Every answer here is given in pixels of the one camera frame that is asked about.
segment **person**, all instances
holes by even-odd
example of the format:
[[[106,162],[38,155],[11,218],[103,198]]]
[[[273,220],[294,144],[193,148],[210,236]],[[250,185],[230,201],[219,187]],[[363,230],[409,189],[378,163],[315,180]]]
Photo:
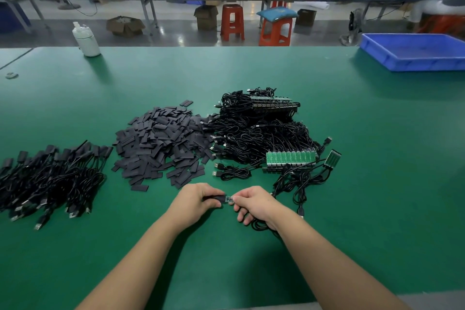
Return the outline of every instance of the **person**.
[[[413,5],[409,21],[417,31],[423,13],[430,15],[465,15],[465,0],[422,0]]]
[[[207,210],[221,206],[218,200],[209,198],[215,195],[224,192],[206,183],[184,186],[168,210],[77,309],[143,309],[178,234]],[[232,198],[239,222],[249,225],[256,217],[279,233],[323,310],[409,309],[263,188],[253,186]]]

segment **table leg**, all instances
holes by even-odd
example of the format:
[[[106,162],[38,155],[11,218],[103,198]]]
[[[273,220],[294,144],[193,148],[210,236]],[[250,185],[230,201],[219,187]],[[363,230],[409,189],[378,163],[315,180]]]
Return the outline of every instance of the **table leg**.
[[[29,0],[32,4],[32,7],[34,8],[35,12],[38,14],[39,18],[42,20],[44,26],[46,29],[50,29],[49,25],[47,25],[47,22],[45,21],[45,18],[42,14],[42,12],[40,11],[39,7],[37,6],[37,4],[35,3],[34,0]]]
[[[154,16],[155,27],[158,28],[158,20],[157,20],[157,15],[155,14],[154,1],[149,0],[149,2],[150,2],[150,8],[152,9],[152,15]]]
[[[147,24],[149,34],[150,34],[150,36],[153,36],[154,34],[152,33],[152,23],[150,22],[150,19],[148,18],[146,2],[145,2],[145,0],[140,0],[140,3],[142,4],[142,10],[144,12],[144,17],[145,17],[145,20],[146,20],[146,24]]]
[[[370,2],[366,3],[365,10],[363,10],[363,14],[362,14],[362,20],[365,19],[365,16],[366,16],[366,13],[368,12],[369,7],[370,7]]]
[[[5,1],[7,2],[8,6],[13,11],[13,13],[15,14],[16,18],[18,19],[18,21],[20,22],[20,24],[24,28],[24,30],[29,34],[32,34],[31,28],[24,22],[22,16],[20,15],[18,10],[16,9],[16,6],[10,0],[5,0]]]
[[[262,0],[262,6],[261,6],[261,11],[263,11],[264,8],[264,0]],[[260,22],[259,22],[259,29],[261,28],[261,25],[263,25],[263,18],[260,16]]]
[[[380,10],[380,13],[378,14],[378,17],[376,18],[376,21],[379,21],[383,17],[385,11],[386,11],[386,7],[383,6]]]

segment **worker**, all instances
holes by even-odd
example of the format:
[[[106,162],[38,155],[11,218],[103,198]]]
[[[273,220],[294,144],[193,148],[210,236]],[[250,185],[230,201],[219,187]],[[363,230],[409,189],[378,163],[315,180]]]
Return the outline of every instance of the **worker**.
[[[421,15],[465,15],[465,0],[422,0],[414,4],[410,11],[409,21],[413,30],[419,29]]]
[[[206,183],[184,186],[168,210],[77,309],[143,309],[178,234],[196,223],[209,209],[221,207],[218,200],[209,198],[215,195],[224,195],[224,192]],[[249,225],[256,217],[279,233],[323,310],[409,309],[298,214],[261,187],[241,190],[232,199],[234,210],[239,213],[239,222]],[[212,294],[204,292],[204,296],[215,296],[213,289],[211,291]]]

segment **orange stool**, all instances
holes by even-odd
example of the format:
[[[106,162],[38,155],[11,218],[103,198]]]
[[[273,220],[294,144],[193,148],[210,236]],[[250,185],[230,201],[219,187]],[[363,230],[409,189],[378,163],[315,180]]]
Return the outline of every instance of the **orange stool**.
[[[465,16],[461,15],[433,15],[418,33],[459,34],[465,26]]]
[[[284,6],[285,8],[287,8],[287,1],[284,1],[284,0],[273,0],[271,2],[271,8],[275,8],[277,6]]]
[[[234,22],[231,22],[231,14],[234,14]],[[221,15],[221,32],[225,41],[229,41],[229,35],[240,34],[242,40],[244,37],[244,12],[242,6],[237,4],[223,5],[223,13]]]
[[[265,25],[267,22],[269,21],[263,19],[259,46],[289,47],[291,44],[292,17],[283,18],[271,23],[271,33],[264,34]],[[286,24],[289,25],[289,34],[287,37],[281,34],[281,27]]]

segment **white bottle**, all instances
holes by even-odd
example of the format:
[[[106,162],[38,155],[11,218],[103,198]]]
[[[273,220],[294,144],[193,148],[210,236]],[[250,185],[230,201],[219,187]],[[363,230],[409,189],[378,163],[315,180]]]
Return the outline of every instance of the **white bottle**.
[[[100,55],[100,48],[97,40],[93,36],[92,30],[86,25],[79,25],[78,22],[73,22],[73,36],[78,42],[79,48],[85,56]]]

